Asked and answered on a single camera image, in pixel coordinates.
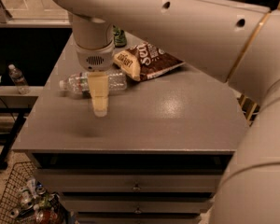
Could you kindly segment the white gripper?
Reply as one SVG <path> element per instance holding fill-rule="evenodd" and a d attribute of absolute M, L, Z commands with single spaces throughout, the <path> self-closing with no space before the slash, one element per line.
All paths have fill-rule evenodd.
<path fill-rule="evenodd" d="M 111 67 L 114 43 L 91 40 L 87 43 L 76 42 L 75 46 L 79 64 L 90 72 L 88 84 L 94 115 L 105 117 L 108 110 L 108 75 L 105 72 L 91 71 L 105 71 Z"/>

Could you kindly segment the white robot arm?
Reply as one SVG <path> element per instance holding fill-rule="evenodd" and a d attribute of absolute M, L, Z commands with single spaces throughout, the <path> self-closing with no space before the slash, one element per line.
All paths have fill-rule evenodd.
<path fill-rule="evenodd" d="M 280 224 L 280 11 L 229 0 L 53 0 L 119 26 L 260 106 L 222 176 L 210 224 Z"/>

